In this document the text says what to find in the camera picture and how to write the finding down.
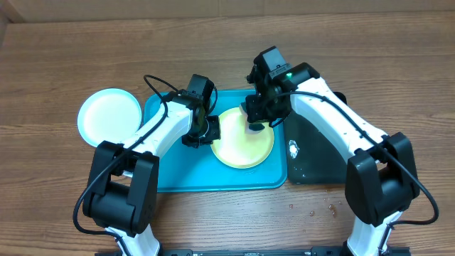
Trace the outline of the green sponge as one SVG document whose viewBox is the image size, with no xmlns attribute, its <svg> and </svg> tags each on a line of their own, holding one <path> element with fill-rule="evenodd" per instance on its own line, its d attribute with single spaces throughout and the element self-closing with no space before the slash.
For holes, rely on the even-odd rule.
<svg viewBox="0 0 455 256">
<path fill-rule="evenodd" d="M 248 115 L 246 112 L 246 103 L 245 102 L 242 102 L 240 104 L 240 109 L 241 109 L 242 115 L 245 118 L 245 133 L 246 134 L 259 134 L 264 129 L 264 125 L 260 124 L 260 123 L 252 124 L 247 121 Z"/>
</svg>

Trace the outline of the yellow-green plate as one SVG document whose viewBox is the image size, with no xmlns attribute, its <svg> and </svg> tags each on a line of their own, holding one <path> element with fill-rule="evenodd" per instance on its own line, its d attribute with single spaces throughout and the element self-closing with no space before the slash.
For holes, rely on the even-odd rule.
<svg viewBox="0 0 455 256">
<path fill-rule="evenodd" d="M 247 169 L 261 164 L 274 146 L 274 131 L 265 127 L 258 132 L 248 129 L 246 115 L 240 107 L 219 115 L 220 139 L 211 144 L 218 160 L 236 169 Z"/>
</svg>

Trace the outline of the light blue plate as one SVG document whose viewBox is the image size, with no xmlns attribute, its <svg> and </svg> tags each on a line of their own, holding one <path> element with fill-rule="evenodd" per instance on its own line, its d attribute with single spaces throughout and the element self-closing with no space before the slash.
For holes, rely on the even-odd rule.
<svg viewBox="0 0 455 256">
<path fill-rule="evenodd" d="M 103 141 L 120 143 L 140 128 L 142 110 L 129 92 L 117 88 L 100 90 L 85 100 L 77 116 L 80 136 L 90 146 Z"/>
</svg>

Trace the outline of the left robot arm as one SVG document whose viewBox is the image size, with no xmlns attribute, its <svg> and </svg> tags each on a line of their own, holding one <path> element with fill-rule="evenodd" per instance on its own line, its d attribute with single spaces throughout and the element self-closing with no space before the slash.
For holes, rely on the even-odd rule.
<svg viewBox="0 0 455 256">
<path fill-rule="evenodd" d="M 219 119 L 210 100 L 164 100 L 159 111 L 135 135 L 96 150 L 87 187 L 77 200 L 80 211 L 118 244 L 120 255 L 157 255 L 160 243 L 150 221 L 156 203 L 161 157 L 179 139 L 189 147 L 220 138 Z"/>
</svg>

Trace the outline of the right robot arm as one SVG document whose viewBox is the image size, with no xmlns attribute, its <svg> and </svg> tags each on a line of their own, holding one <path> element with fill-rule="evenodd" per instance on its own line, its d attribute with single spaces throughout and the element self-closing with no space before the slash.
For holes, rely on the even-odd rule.
<svg viewBox="0 0 455 256">
<path fill-rule="evenodd" d="M 345 255 L 387 252 L 391 224 L 419 195 L 412 145 L 357 115 L 309 64 L 260 64 L 247 81 L 256 93 L 246 98 L 249 123 L 273 123 L 295 112 L 330 141 L 347 165 L 345 196 L 355 214 Z"/>
</svg>

